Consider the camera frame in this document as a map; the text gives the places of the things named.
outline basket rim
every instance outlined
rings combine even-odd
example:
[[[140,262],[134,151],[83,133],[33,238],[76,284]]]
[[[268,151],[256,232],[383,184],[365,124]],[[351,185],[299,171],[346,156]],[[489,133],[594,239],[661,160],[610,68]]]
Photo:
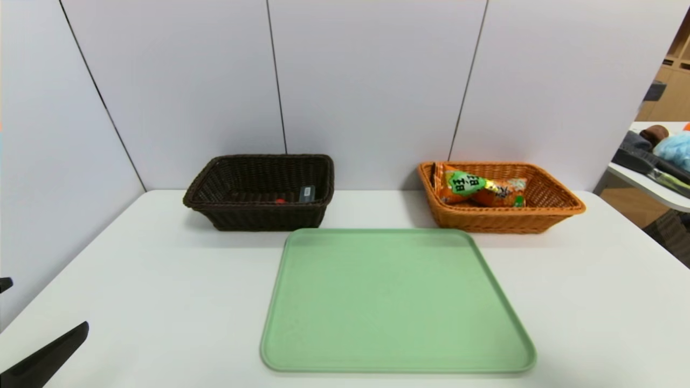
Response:
[[[448,204],[445,204],[441,202],[441,200],[436,196],[434,193],[433,187],[431,186],[431,176],[426,176],[424,173],[424,168],[428,166],[432,166],[434,163],[445,163],[445,164],[450,164],[451,166],[454,164],[462,164],[462,165],[475,165],[475,166],[486,166],[486,165],[503,165],[503,166],[514,166],[514,165],[519,165],[519,166],[529,166],[531,168],[534,168],[535,170],[539,171],[541,174],[545,175],[555,186],[560,188],[561,190],[565,191],[568,193],[571,199],[575,200],[578,205],[576,206],[568,206],[564,208],[559,208],[559,207],[550,207],[550,208],[530,208],[530,207],[524,207],[524,208],[513,208],[513,207],[456,207],[456,206],[451,206]],[[577,197],[577,195],[573,194],[572,191],[570,191],[565,185],[563,185],[561,182],[559,182],[557,179],[555,179],[551,174],[549,174],[546,170],[543,168],[532,164],[532,163],[526,163],[526,162],[465,162],[465,161],[455,161],[455,160],[443,160],[443,161],[436,161],[436,162],[422,162],[419,164],[417,167],[417,172],[420,176],[420,179],[422,180],[422,183],[424,185],[424,191],[426,191],[426,196],[429,198],[429,200],[433,200],[436,205],[438,205],[440,208],[443,208],[445,211],[448,211],[450,213],[454,214],[481,214],[481,213],[495,213],[495,214],[500,214],[501,216],[520,216],[520,215],[545,215],[545,216],[570,216],[570,215],[577,215],[577,214],[582,214],[586,211],[587,207],[584,205],[584,202]]]
[[[206,181],[211,168],[219,160],[223,159],[325,159],[326,161],[326,173],[328,174],[328,192],[325,197],[320,200],[313,202],[292,202],[285,204],[277,204],[275,202],[205,202],[205,201],[194,201],[194,195],[197,190],[203,186]],[[325,154],[238,154],[238,155],[222,155],[216,156],[211,159],[201,172],[194,178],[192,184],[187,189],[187,192],[182,198],[182,203],[184,206],[191,208],[193,210],[222,210],[224,208],[233,208],[233,210],[239,210],[239,208],[245,208],[247,210],[251,209],[297,209],[297,208],[317,208],[323,207],[330,204],[333,198],[334,191],[334,178],[335,171],[333,166],[333,159]]]

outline shelf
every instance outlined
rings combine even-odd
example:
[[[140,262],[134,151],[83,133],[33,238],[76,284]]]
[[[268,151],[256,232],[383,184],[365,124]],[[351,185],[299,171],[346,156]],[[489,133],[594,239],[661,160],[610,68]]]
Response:
[[[690,59],[690,50],[685,50],[685,52],[683,52],[683,50],[687,47],[689,37],[690,12],[685,15],[685,19],[683,19],[683,22],[680,24],[680,28],[678,28],[678,33],[676,34],[676,37],[673,38],[673,43],[671,43],[671,47],[669,47],[669,53],[667,54],[667,57],[676,59],[682,56],[683,59]]]

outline white desk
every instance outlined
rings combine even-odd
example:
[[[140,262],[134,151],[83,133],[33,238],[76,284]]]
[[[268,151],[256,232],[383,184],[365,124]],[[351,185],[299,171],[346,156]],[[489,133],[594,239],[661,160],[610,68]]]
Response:
[[[686,122],[633,122],[630,130],[639,133],[641,130],[647,129],[652,125],[659,124],[666,127],[671,135],[682,132]],[[629,168],[625,168],[613,162],[609,163],[607,172],[614,174],[627,184],[636,187],[655,200],[668,206],[669,208],[685,213],[690,213],[690,198],[683,197],[675,191],[669,190],[664,186],[654,182],[648,177],[636,173]]]
[[[541,235],[473,235],[538,351],[523,375],[279,374],[259,341],[287,233],[139,198],[0,334],[0,371],[87,320],[48,387],[683,387],[690,271],[594,194]],[[323,227],[434,226],[422,192],[337,191]]]

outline snack bag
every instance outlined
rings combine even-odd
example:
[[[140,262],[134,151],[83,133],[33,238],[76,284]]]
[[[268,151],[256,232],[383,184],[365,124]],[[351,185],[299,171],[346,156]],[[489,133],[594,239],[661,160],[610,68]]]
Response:
[[[445,204],[457,204],[467,200],[486,184],[484,178],[460,171],[445,163],[434,165],[433,182],[436,195]]]
[[[489,207],[525,207],[526,178],[486,180],[486,186],[472,196],[475,202]]]

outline white partition wall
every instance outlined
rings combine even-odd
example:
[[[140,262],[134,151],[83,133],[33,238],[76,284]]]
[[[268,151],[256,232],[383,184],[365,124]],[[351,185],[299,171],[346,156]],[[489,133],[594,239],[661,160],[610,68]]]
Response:
[[[144,192],[59,2],[4,1],[2,28],[0,329]]]
[[[289,153],[327,153],[335,185],[418,185],[446,159],[485,0],[269,0]]]
[[[265,0],[63,3],[147,189],[187,188],[214,156],[285,152]]]
[[[533,162],[593,189],[689,4],[490,0],[451,159]]]

